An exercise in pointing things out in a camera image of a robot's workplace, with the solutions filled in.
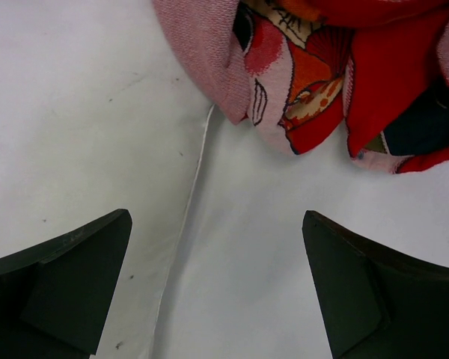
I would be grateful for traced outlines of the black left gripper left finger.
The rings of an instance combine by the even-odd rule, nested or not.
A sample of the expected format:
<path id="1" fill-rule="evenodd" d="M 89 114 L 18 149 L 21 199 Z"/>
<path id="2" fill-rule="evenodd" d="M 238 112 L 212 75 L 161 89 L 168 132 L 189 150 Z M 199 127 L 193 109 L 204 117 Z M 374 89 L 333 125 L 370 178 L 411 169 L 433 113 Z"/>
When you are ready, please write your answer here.
<path id="1" fill-rule="evenodd" d="M 0 358 L 95 355 L 131 230 L 117 209 L 0 258 Z"/>

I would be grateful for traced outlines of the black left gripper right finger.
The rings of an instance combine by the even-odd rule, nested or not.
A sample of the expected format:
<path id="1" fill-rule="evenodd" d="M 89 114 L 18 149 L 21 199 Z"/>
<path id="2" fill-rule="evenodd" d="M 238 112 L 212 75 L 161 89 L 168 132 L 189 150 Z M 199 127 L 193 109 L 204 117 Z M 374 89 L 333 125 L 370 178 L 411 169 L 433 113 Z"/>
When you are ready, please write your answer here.
<path id="1" fill-rule="evenodd" d="M 332 357 L 449 358 L 449 268 L 315 211 L 302 235 Z"/>

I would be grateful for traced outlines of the red pink patterned pillowcase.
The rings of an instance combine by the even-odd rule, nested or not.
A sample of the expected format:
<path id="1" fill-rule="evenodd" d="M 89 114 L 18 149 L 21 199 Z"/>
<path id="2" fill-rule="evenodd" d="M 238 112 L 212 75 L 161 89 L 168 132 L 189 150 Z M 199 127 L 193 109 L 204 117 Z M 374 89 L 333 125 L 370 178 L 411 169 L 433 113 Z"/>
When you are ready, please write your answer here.
<path id="1" fill-rule="evenodd" d="M 232 123 L 302 155 L 344 124 L 357 165 L 449 160 L 449 1 L 155 1 L 178 61 Z"/>

